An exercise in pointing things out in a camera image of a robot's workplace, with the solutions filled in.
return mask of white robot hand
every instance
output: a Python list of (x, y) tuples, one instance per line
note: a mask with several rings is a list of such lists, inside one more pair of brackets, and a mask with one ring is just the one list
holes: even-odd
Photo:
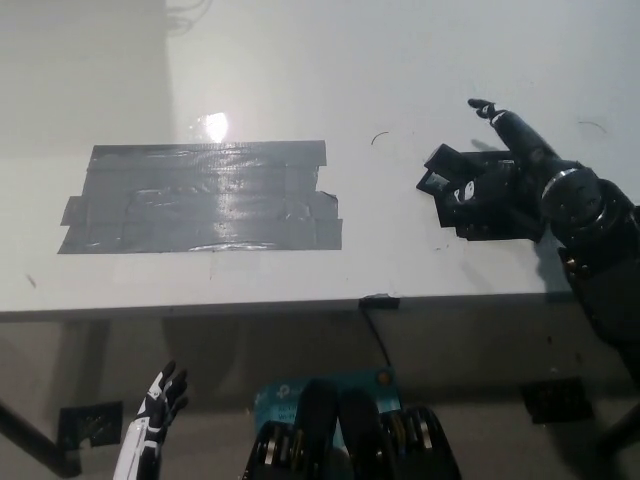
[(122, 443), (114, 480), (158, 478), (167, 430), (188, 402), (182, 396), (187, 389), (187, 372), (183, 370), (169, 380), (175, 368), (175, 362), (169, 362), (149, 387)]

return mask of cable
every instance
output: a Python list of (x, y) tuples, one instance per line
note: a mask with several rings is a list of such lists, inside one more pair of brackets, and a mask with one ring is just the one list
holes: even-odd
[[(214, 0), (200, 0), (189, 7), (170, 7), (167, 9), (167, 27), (169, 35), (177, 37), (191, 31), (202, 18), (207, 14)], [(195, 18), (188, 17), (188, 13), (201, 10)]]
[(366, 309), (360, 308), (359, 310), (360, 310), (360, 313), (362, 313), (362, 317), (364, 318), (364, 321), (367, 324), (367, 327), (369, 327), (371, 334), (373, 335), (376, 342), (378, 343), (378, 346), (380, 347), (380, 351), (382, 352), (384, 361), (387, 363), (387, 367), (393, 368), (393, 365), (391, 364), (391, 358), (389, 357), (389, 352), (387, 352), (387, 347), (382, 341), (382, 338), (380, 337), (380, 333), (378, 332), (378, 329), (373, 323), (373, 319), (371, 318), (371, 316), (369, 315)]
[(371, 335), (373, 335), (373, 338), (378, 343), (378, 346), (380, 347), (380, 351), (382, 352), (382, 356), (384, 357), (384, 361), (387, 364), (387, 368), (393, 370), (393, 377), (394, 377), (393, 381), (395, 383), (396, 392), (398, 394), (398, 404), (400, 406), (400, 410), (403, 410), (404, 409), (404, 405), (402, 403), (402, 398), (400, 397), (400, 389), (398, 388), (398, 381), (397, 381), (397, 378), (396, 378), (395, 369), (393, 368), (393, 365), (391, 363), (391, 357), (389, 357), (389, 352), (387, 351), (387, 347), (385, 346), (384, 342), (382, 341), (382, 337), (380, 336), (380, 332), (378, 332), (378, 329), (376, 328), (376, 325), (373, 323), (373, 319), (369, 315), (369, 312), (367, 312), (367, 310), (365, 308), (359, 308), (358, 310), (360, 310), (360, 313), (362, 314), (362, 318), (364, 318), (364, 322), (367, 324), (367, 327), (369, 328), (369, 331), (371, 332)]

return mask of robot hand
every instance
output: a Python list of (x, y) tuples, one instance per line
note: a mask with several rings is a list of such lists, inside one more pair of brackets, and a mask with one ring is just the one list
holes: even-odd
[(175, 362), (169, 362), (149, 387), (122, 443), (114, 480), (158, 478), (167, 430), (188, 403), (182, 396), (187, 389), (187, 372), (183, 370), (169, 380), (175, 368)]
[(502, 109), (496, 110), (496, 104), (494, 102), (489, 102), (487, 100), (472, 98), (468, 101), (468, 104), (471, 108), (476, 109), (476, 114), (480, 118), (484, 118), (485, 120), (489, 120), (489, 121), (492, 121), (501, 113), (506, 112), (506, 110), (502, 110)]

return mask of white table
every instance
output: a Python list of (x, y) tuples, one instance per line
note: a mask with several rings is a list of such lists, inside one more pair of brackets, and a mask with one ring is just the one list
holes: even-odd
[[(415, 189), (440, 143), (501, 147), (469, 97), (640, 200), (637, 1), (171, 1), (0, 7), (2, 318), (565, 290), (531, 242), (458, 239)], [(216, 113), (224, 141), (326, 141), (341, 251), (57, 255), (95, 144), (202, 142)]]

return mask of black cable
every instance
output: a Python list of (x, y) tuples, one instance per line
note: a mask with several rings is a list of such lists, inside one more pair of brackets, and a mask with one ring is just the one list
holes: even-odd
[(369, 328), (371, 335), (373, 335), (373, 338), (378, 343), (378, 346), (380, 347), (380, 351), (382, 352), (382, 356), (384, 357), (384, 361), (387, 364), (387, 368), (393, 370), (393, 377), (394, 377), (393, 381), (395, 383), (396, 392), (398, 394), (398, 404), (400, 405), (400, 410), (404, 410), (402, 398), (400, 398), (400, 389), (398, 388), (398, 381), (396, 379), (396, 371), (393, 368), (393, 364), (391, 363), (391, 357), (389, 357), (389, 352), (387, 351), (387, 347), (382, 341), (380, 332), (378, 332), (376, 325), (373, 323), (373, 319), (371, 318), (371, 315), (369, 315), (369, 312), (367, 312), (365, 308), (359, 308), (358, 310), (360, 310), (360, 313), (362, 314), (362, 318), (364, 318), (364, 322), (367, 324), (367, 327)]
[[(189, 7), (171, 7), (167, 9), (168, 28), (171, 36), (179, 36), (188, 33), (196, 23), (198, 23), (207, 14), (209, 9), (213, 5), (213, 0), (200, 0), (198, 3)], [(199, 10), (201, 12), (196, 15), (196, 18), (188, 18), (188, 16), (182, 16), (187, 13)]]
[(387, 352), (387, 347), (382, 341), (382, 338), (380, 337), (380, 333), (378, 332), (378, 329), (373, 323), (373, 319), (371, 318), (371, 316), (369, 315), (366, 309), (360, 308), (359, 310), (360, 310), (360, 313), (362, 313), (362, 317), (364, 318), (364, 321), (367, 324), (367, 327), (369, 327), (371, 334), (373, 335), (376, 342), (378, 343), (378, 346), (380, 347), (380, 351), (382, 352), (384, 361), (387, 363), (387, 367), (393, 368), (393, 365), (391, 364), (391, 358), (389, 357), (389, 352)]

